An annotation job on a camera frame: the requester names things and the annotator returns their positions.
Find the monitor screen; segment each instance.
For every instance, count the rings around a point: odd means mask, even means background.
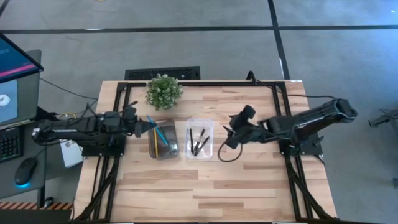
[[[0,34],[0,83],[41,72],[43,67]]]

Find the potted plant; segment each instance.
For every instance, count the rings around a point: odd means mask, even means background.
[[[167,74],[158,74],[147,83],[146,99],[147,103],[154,106],[156,110],[170,109],[177,106],[177,99],[182,95],[182,86],[178,80]]]

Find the gray floor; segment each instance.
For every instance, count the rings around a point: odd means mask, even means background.
[[[274,0],[281,26],[398,23],[398,2],[387,0]],[[271,25],[267,1],[251,0],[11,0],[0,29],[92,29]],[[397,140],[390,125],[370,128],[379,108],[398,108],[398,30],[282,31],[291,79],[309,95],[347,98],[358,110],[352,124],[321,132],[332,196],[344,220],[398,220]],[[102,80],[125,69],[199,65],[202,79],[282,79],[273,31],[7,35],[24,50],[41,49],[42,77],[97,96]],[[309,99],[310,106],[325,100]],[[81,111],[86,100],[41,83],[49,111]],[[71,201],[79,170],[48,181],[47,193]],[[4,200],[34,201],[27,193]]]

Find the black floor stripe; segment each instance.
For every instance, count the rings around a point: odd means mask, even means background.
[[[2,5],[0,6],[0,17],[2,15],[2,12],[4,12],[4,10],[6,9],[8,3],[10,2],[10,0],[5,0]]]
[[[279,30],[374,30],[398,29],[398,25],[359,25],[359,26],[280,26]]]
[[[207,27],[143,27],[110,29],[49,29],[2,30],[3,34],[102,34],[135,32],[198,32],[198,31],[257,31],[273,30],[271,26],[207,26]]]
[[[282,65],[282,73],[283,73],[282,75],[283,75],[284,79],[290,80],[289,69],[287,68],[287,61],[286,61],[286,56],[285,56],[284,45],[282,43],[282,37],[280,36],[279,25],[278,25],[278,20],[277,20],[273,0],[268,0],[268,5],[269,5],[269,11],[271,13],[272,26],[274,28],[276,47],[278,49],[280,63]]]

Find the wooden tabletop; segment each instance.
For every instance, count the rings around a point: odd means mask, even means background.
[[[97,113],[112,110],[117,84],[116,81],[103,82]],[[286,81],[286,85],[287,93],[305,94],[302,82]],[[140,139],[129,137],[119,166],[111,221],[295,220],[285,161],[276,142],[245,144],[242,156],[235,162],[221,162],[216,155],[226,139],[222,125],[228,125],[229,115],[238,114],[249,104],[257,111],[253,123],[275,116],[271,90],[265,86],[195,86],[184,87],[183,90],[178,107],[156,111],[145,103],[145,87],[132,89],[130,101],[138,101],[135,107],[142,119],[148,114],[154,120],[175,120],[180,155],[158,161],[149,157],[146,133]],[[307,99],[303,97],[290,96],[289,103],[293,114],[308,109]],[[189,118],[214,121],[214,153],[210,160],[185,157],[186,121]],[[225,147],[221,155],[231,159],[238,152]],[[335,216],[323,164],[313,156],[302,156],[302,160],[309,191],[326,212]],[[96,157],[88,158],[83,163],[75,199],[76,216],[91,200],[96,163]],[[298,197],[302,216],[305,217],[299,190]],[[104,217],[104,208],[104,205],[101,206],[100,217]]]

